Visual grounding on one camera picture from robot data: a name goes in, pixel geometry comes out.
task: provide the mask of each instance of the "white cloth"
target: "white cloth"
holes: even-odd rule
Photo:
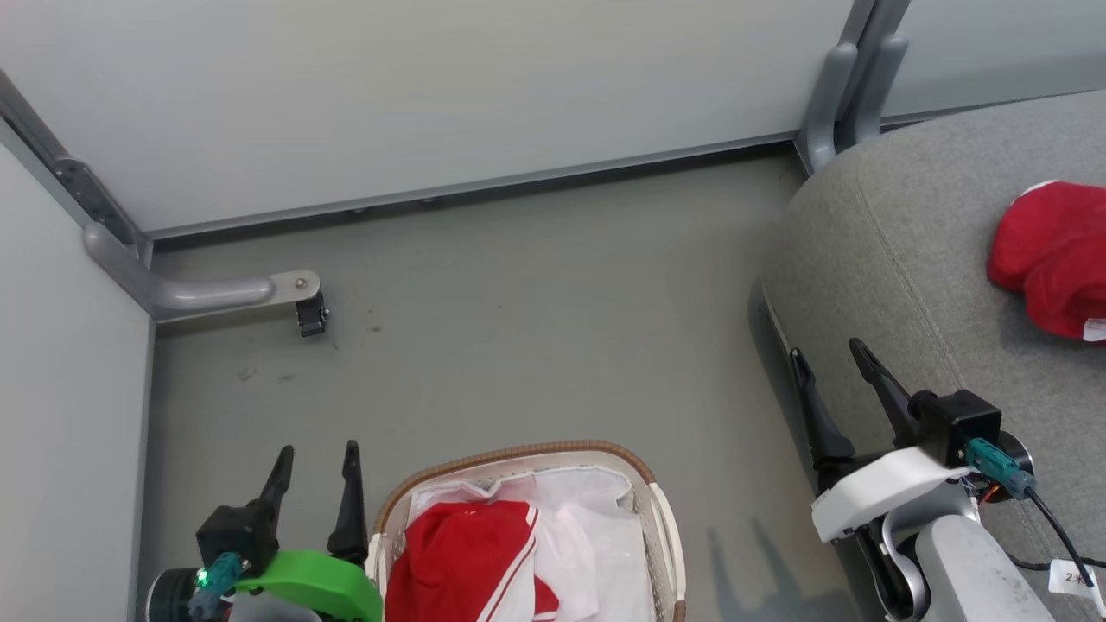
[[[534,576],[560,600],[557,622],[651,622],[653,592],[634,489],[619,473],[568,467],[411,497],[408,525],[439,502],[526,501],[539,508]]]

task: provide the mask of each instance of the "gray fabric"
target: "gray fabric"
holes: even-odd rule
[[[1106,92],[974,111],[839,155],[796,195],[764,265],[765,293],[858,452],[891,429],[848,352],[862,338],[908,391],[967,387],[1003,411],[1032,453],[1042,497],[1081,552],[1106,558],[1106,348],[1036,329],[987,280],[1010,203],[1046,179],[1106,186]],[[1027,504],[984,509],[1011,553],[1067,557]],[[1106,578],[1106,571],[1099,571]],[[1027,573],[1044,593],[1042,573]],[[1095,619],[1042,597],[1057,620]]]

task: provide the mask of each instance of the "white basket handle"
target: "white basket handle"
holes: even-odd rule
[[[662,530],[660,540],[660,552],[665,556],[665,567],[668,570],[668,580],[676,592],[676,600],[684,600],[684,592],[687,589],[687,571],[684,568],[684,545],[680,542],[680,531],[676,527],[676,516],[672,515],[672,507],[668,505],[668,497],[656,483],[649,485],[653,491],[653,516],[657,525]]]

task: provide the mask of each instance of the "red garment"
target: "red garment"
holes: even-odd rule
[[[1106,339],[1106,188],[1034,186],[999,224],[988,277],[1024,292],[1030,319],[1073,339]]]
[[[392,568],[388,622],[549,622],[559,601],[534,577],[538,509],[438,504],[407,528]]]

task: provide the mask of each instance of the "brown woven basket rim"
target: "brown woven basket rim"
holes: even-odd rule
[[[634,470],[641,476],[645,483],[654,484],[656,478],[653,477],[653,471],[649,467],[645,466],[641,458],[638,458],[629,449],[615,445],[614,443],[608,443],[606,440],[564,440],[560,443],[539,443],[536,445],[521,445],[519,447],[510,447],[508,449],[499,449],[497,452],[488,452],[487,454],[479,454],[476,456],[470,456],[468,458],[461,458],[458,460],[448,462],[440,464],[435,467],[416,473],[415,475],[408,477],[396,487],[395,490],[388,495],[388,498],[384,500],[384,505],[380,507],[380,511],[376,515],[376,522],[373,525],[373,533],[384,532],[384,527],[388,522],[388,517],[392,516],[392,510],[395,509],[396,505],[404,495],[411,491],[416,486],[429,481],[434,478],[448,475],[450,473],[457,473],[459,470],[465,470],[467,468],[472,468],[474,466],[487,465],[491,463],[498,463],[502,460],[510,460],[513,458],[522,458],[526,456],[538,456],[541,454],[564,454],[568,452],[604,452],[607,454],[613,454],[627,464],[634,467]]]

